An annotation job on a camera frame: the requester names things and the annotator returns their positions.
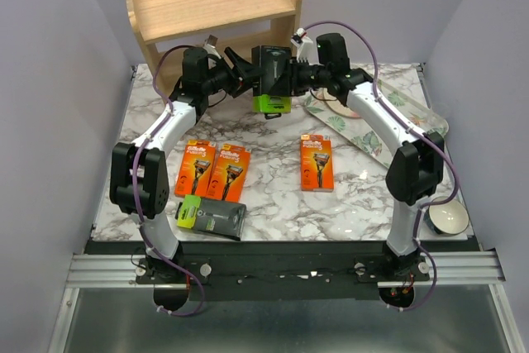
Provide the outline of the black green razor box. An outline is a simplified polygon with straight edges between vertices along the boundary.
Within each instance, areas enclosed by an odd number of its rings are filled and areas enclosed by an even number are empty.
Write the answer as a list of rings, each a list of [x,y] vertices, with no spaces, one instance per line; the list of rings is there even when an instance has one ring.
[[[253,111],[264,114],[266,120],[291,111],[288,82],[291,55],[289,47],[259,45],[251,50],[251,63],[261,72],[252,88]]]
[[[246,211],[242,203],[186,195],[175,217],[179,228],[240,241]]]

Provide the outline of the orange razor box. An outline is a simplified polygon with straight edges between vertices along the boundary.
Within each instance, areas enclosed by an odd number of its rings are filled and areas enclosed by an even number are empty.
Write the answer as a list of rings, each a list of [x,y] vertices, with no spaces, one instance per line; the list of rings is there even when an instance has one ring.
[[[216,153],[217,144],[214,142],[203,140],[187,142],[179,174],[175,180],[174,194],[177,197],[206,195]]]
[[[328,136],[301,135],[300,160],[302,191],[332,192],[334,190],[332,147]]]
[[[222,144],[208,185],[206,198],[238,203],[250,165],[251,151]]]

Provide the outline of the light wooden two-tier shelf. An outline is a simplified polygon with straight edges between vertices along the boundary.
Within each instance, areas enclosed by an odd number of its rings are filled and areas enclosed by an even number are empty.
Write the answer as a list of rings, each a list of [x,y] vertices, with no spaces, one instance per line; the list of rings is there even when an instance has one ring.
[[[157,44],[269,21],[267,31],[218,41],[250,58],[258,45],[289,46],[299,26],[302,0],[126,0],[131,29],[160,91],[171,94],[181,75],[181,54],[164,57]]]

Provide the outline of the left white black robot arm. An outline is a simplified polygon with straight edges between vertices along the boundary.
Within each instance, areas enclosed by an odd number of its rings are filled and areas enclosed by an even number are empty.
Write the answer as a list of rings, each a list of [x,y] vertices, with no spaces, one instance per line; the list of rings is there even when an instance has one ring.
[[[233,98],[250,89],[262,68],[226,48],[179,45],[182,74],[170,95],[162,94],[164,111],[131,143],[119,142],[112,150],[109,198],[126,214],[136,215],[136,225],[148,255],[158,259],[155,273],[166,283],[177,281],[183,262],[175,257],[179,241],[172,232],[165,207],[169,199],[167,157],[209,107],[209,98],[220,91]]]

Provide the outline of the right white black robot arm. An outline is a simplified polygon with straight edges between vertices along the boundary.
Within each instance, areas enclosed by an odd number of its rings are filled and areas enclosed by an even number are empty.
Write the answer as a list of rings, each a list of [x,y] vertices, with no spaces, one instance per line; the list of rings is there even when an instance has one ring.
[[[254,48],[251,62],[264,71],[256,87],[281,98],[324,88],[367,122],[388,147],[393,159],[385,183],[394,199],[393,218],[386,254],[379,263],[386,278],[401,279],[423,252],[418,236],[422,209],[430,205],[443,180],[444,138],[415,126],[381,93],[376,78],[351,67],[342,35],[328,33],[311,41],[300,29],[292,42],[298,51],[316,47],[317,64],[309,64],[288,47]]]

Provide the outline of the pink cream round plate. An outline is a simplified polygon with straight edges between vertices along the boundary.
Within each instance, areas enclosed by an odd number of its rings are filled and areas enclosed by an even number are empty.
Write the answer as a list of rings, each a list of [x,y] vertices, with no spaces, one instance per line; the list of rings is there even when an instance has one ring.
[[[348,107],[343,106],[336,98],[332,97],[327,91],[320,90],[317,92],[317,98],[327,105],[338,116],[359,119],[360,116],[351,111]]]

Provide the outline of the clear floral tray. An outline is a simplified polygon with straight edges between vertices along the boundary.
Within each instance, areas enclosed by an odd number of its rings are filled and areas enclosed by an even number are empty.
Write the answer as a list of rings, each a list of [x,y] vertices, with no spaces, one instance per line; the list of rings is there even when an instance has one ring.
[[[405,141],[414,142],[417,134],[437,132],[445,136],[447,121],[405,93],[377,82],[366,82],[349,92],[347,105],[360,118],[335,114],[317,96],[307,96],[305,109],[351,144],[388,167],[394,151]]]

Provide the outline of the black green razor box front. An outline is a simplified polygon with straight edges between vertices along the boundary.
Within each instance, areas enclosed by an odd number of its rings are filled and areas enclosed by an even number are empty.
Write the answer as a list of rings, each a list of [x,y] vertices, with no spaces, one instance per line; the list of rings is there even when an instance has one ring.
[[[240,241],[246,211],[242,203],[186,195],[175,217],[179,228]]]

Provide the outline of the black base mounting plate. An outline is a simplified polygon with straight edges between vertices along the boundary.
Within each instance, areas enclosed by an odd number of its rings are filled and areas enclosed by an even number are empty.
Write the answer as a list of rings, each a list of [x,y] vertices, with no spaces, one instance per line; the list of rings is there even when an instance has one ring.
[[[448,259],[475,256],[478,243],[430,241],[397,259],[382,241],[185,241],[173,262],[156,259],[140,242],[89,241],[88,255],[138,255],[133,284],[152,288],[158,311],[193,315],[206,304],[238,301],[354,299],[412,304],[421,282]]]

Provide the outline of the white dark-rimmed bowl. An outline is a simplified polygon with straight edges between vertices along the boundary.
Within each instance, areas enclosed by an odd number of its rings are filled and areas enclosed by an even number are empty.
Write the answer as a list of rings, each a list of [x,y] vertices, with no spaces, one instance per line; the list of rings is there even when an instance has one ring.
[[[457,236],[464,233],[470,218],[466,207],[458,200],[430,206],[424,216],[425,224],[439,236]]]

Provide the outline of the aluminium rail frame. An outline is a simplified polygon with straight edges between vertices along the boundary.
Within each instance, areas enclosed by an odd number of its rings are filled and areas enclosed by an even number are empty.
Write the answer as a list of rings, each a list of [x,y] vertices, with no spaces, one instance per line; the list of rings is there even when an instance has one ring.
[[[245,93],[219,99],[195,134],[252,149],[242,201],[245,241],[383,241],[393,201],[384,167],[311,115],[305,98],[266,121]],[[301,190],[300,139],[328,136],[332,192]],[[132,221],[104,198],[89,241],[140,242]],[[348,299],[208,303],[203,314],[155,311],[152,288],[133,284],[134,255],[75,257],[55,326],[53,352],[521,352],[498,255],[444,259],[428,301],[397,312]]]

